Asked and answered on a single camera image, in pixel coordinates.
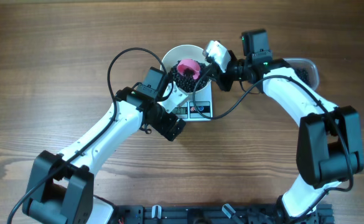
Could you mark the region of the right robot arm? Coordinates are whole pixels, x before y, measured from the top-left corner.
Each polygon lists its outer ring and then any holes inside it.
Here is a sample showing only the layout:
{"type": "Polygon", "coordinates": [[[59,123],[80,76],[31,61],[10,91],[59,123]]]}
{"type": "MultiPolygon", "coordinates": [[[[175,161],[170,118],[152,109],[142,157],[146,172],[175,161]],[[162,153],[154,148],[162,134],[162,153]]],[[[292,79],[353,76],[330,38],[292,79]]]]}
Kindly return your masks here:
{"type": "Polygon", "coordinates": [[[313,213],[329,192],[353,188],[353,176],[364,168],[360,116],[352,106],[339,107],[324,99],[289,62],[273,58],[264,29],[243,32],[241,41],[244,59],[211,40],[203,50],[210,64],[205,74],[222,91],[230,91],[234,82],[247,81],[297,123],[299,175],[277,202],[278,221],[297,223],[313,213]]]}

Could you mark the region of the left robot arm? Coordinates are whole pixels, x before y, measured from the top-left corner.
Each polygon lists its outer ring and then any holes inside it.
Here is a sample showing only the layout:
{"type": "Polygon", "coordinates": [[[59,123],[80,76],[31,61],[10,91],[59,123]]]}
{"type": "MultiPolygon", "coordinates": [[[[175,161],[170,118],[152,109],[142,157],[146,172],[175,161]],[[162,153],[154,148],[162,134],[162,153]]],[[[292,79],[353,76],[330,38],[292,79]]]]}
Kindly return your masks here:
{"type": "Polygon", "coordinates": [[[103,164],[130,135],[155,129],[173,141],[185,126],[172,110],[188,95],[175,86],[155,90],[140,84],[114,96],[108,112],[78,141],[34,160],[22,200],[25,215],[41,223],[115,223],[116,207],[93,193],[103,164]]]}

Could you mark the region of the pink scoop blue handle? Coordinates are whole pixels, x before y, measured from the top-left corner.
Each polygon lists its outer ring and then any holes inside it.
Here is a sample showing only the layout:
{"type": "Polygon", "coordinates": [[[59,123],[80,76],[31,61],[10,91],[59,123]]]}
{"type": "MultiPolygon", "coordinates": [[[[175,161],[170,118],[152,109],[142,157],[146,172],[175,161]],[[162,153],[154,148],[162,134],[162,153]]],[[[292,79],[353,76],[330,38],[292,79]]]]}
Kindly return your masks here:
{"type": "Polygon", "coordinates": [[[183,59],[177,64],[177,71],[183,76],[191,76],[194,80],[200,77],[200,64],[193,59],[183,59]]]}

